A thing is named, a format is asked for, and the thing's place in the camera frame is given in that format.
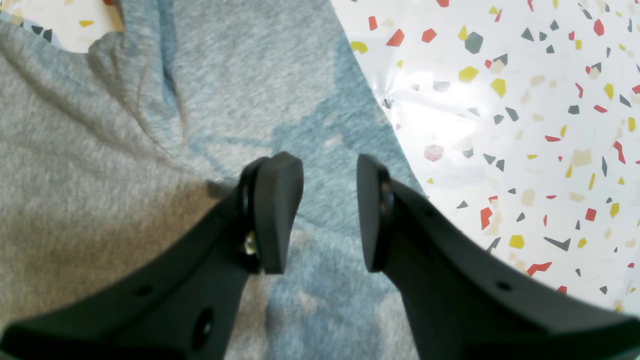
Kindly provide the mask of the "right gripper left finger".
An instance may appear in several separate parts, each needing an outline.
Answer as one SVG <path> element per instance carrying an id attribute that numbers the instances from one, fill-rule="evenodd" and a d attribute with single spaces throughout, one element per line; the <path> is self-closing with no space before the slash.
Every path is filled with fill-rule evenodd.
<path id="1" fill-rule="evenodd" d="M 102 291 L 12 323 L 3 360 L 221 360 L 252 274 L 283 274 L 304 190 L 288 152 L 247 165 L 176 244 Z"/>

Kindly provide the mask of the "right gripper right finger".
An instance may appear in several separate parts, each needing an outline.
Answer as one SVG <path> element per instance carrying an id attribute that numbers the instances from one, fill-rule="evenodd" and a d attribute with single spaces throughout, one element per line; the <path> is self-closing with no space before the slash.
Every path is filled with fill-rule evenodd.
<path id="1" fill-rule="evenodd" d="M 362 153 L 366 269 L 400 292 L 421 360 L 635 360 L 639 319 L 570 298 L 487 253 Z"/>

